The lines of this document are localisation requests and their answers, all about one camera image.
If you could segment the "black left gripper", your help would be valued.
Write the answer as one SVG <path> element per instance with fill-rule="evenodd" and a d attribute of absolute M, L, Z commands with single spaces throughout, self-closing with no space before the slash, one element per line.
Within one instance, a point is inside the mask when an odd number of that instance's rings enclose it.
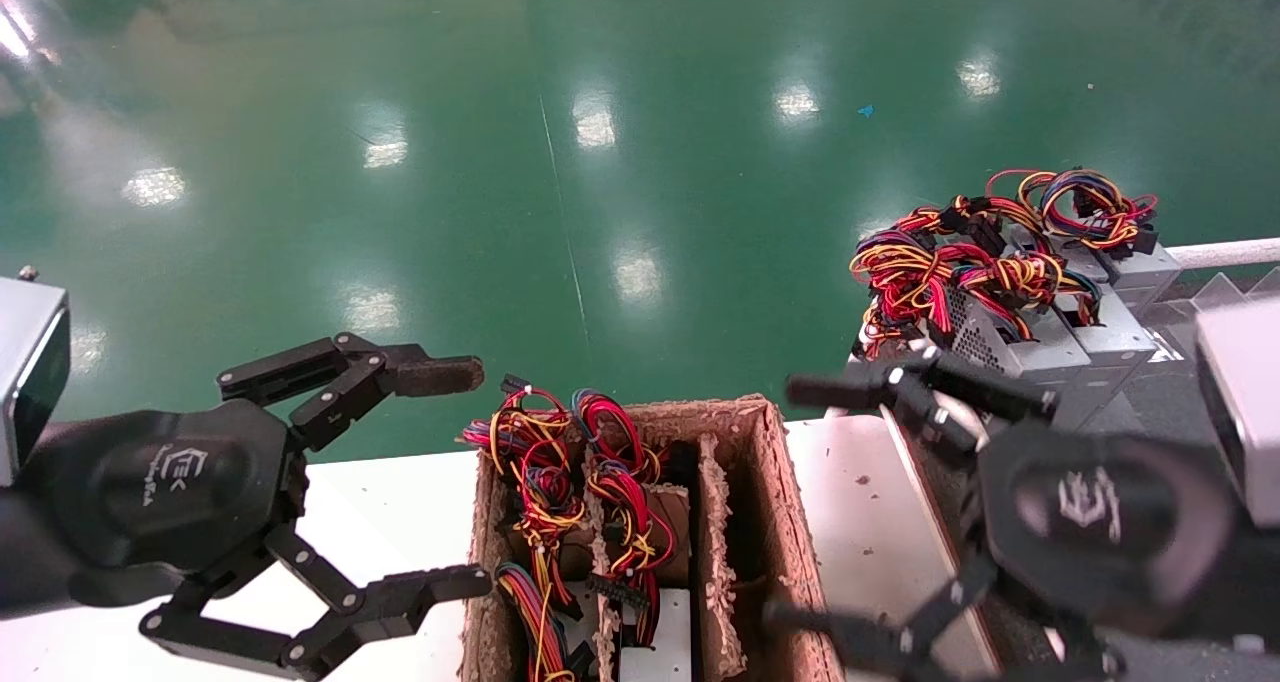
<path fill-rule="evenodd" d="M 323 681 L 360 649 L 412 637 L 434 607 L 484 598 L 493 582 L 468 564 L 356 586 L 291 527 L 307 488 L 296 450 L 323 450 L 390 395 L 462 394 L 484 380 L 475 354 L 436 358 L 416 343 L 321 337 L 227 369 L 218 377 L 227 403 L 212 409 L 136 409 L 51 427 L 18 488 L 54 537 L 91 568 L 159 564 L 192 573 L 140 622 L 140 633 L 160 649 L 279 679 Z M 297 395 L 306 399 L 292 409 L 289 430 L 261 408 Z M 274 563 L 325 605 L 310 627 L 289 636 L 204 614 Z"/>

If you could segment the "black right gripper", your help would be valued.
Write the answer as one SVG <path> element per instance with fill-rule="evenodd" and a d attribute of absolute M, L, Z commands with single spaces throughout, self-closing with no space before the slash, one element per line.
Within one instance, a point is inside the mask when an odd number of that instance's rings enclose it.
<path fill-rule="evenodd" d="M 785 385 L 795 407 L 890 408 L 902 431 L 932 441 L 936 457 L 977 457 L 980 436 L 940 403 L 940 392 L 1009 422 L 1050 422 L 1059 408 L 1057 392 L 938 348 L 864 360 L 841 377 L 790 375 Z M 975 482 L 991 555 L 966 562 L 904 626 L 776 599 L 765 604 L 765 628 L 827 637 L 845 670 L 960 681 L 934 656 L 934 644 L 1007 573 L 1042 607 L 1130 633 L 1166 635 L 1192 617 L 1242 514 L 1216 450 L 1144 435 L 1007 427 L 979 450 Z M 1060 660 L 986 679 L 1111 679 L 1111 650 L 1084 621 L 1060 617 L 1055 628 Z"/>

